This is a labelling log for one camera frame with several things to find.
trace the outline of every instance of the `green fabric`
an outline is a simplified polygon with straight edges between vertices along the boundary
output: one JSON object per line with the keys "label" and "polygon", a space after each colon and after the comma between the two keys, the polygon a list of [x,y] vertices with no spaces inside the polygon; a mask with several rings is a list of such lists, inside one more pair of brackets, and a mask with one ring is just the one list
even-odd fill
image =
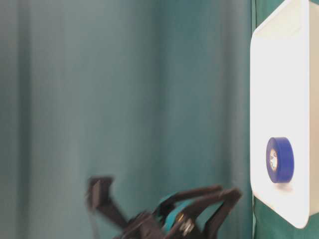
{"label": "green fabric", "polygon": [[304,229],[296,229],[257,198],[254,213],[257,219],[254,239],[317,239],[319,236],[319,214],[311,216]]}
{"label": "green fabric", "polygon": [[251,32],[256,29],[256,0],[251,0]]}
{"label": "green fabric", "polygon": [[[104,174],[128,216],[239,187],[219,238],[251,237],[249,1],[4,0],[0,13],[0,238],[92,238],[86,184]],[[101,238],[118,233],[96,218]]]}
{"label": "green fabric", "polygon": [[[256,20],[257,26],[283,2],[283,0],[253,1],[256,2],[256,16],[252,15],[252,21]],[[254,198],[253,205],[256,218],[254,239],[317,239],[319,237],[319,214],[311,216],[307,226],[300,230],[293,227],[257,198]]]}

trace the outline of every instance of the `blue electrical tape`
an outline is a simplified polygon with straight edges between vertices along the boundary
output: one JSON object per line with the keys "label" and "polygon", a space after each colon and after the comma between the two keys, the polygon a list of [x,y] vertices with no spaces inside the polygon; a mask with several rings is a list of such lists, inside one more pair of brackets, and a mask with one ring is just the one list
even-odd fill
{"label": "blue electrical tape", "polygon": [[266,164],[273,183],[289,183],[294,174],[294,154],[285,137],[270,138],[267,144]]}

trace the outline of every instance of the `roll of tape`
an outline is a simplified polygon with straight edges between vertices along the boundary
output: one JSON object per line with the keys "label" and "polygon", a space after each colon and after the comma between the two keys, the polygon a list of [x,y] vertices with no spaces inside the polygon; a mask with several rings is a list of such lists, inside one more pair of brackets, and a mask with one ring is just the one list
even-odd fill
{"label": "roll of tape", "polygon": [[266,164],[273,183],[290,182],[294,174],[294,154],[287,138],[270,138],[267,144]]}

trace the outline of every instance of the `white box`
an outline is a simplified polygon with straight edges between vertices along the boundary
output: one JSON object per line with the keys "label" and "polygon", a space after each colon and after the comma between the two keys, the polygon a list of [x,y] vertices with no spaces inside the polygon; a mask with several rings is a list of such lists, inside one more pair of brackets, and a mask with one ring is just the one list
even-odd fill
{"label": "white box", "polygon": [[[284,1],[253,33],[250,48],[250,178],[253,194],[296,228],[319,212],[319,5]],[[294,152],[289,183],[267,173],[271,137]]]}

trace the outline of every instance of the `black robotic claw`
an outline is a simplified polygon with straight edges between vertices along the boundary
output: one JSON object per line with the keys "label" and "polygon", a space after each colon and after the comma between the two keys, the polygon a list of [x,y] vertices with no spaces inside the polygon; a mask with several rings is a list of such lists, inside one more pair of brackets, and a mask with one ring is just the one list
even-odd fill
{"label": "black robotic claw", "polygon": [[[236,188],[198,188],[176,193],[163,200],[153,213],[142,212],[127,221],[110,197],[112,182],[111,177],[91,178],[87,200],[92,211],[100,212],[123,231],[115,239],[216,239],[218,229],[241,197]],[[223,203],[201,231],[197,217],[218,202]]]}

